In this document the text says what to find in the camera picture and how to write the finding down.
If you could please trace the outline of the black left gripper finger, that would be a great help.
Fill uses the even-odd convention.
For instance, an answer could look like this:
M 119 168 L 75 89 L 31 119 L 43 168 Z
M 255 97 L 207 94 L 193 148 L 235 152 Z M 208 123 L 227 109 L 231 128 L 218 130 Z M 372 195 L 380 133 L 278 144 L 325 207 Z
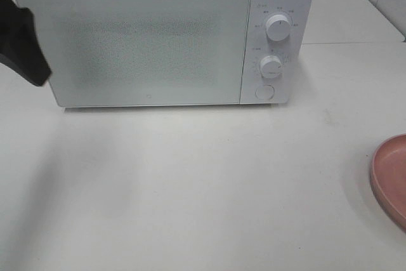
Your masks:
M 1 0 L 1 63 L 37 87 L 51 76 L 37 40 L 34 15 L 13 0 Z

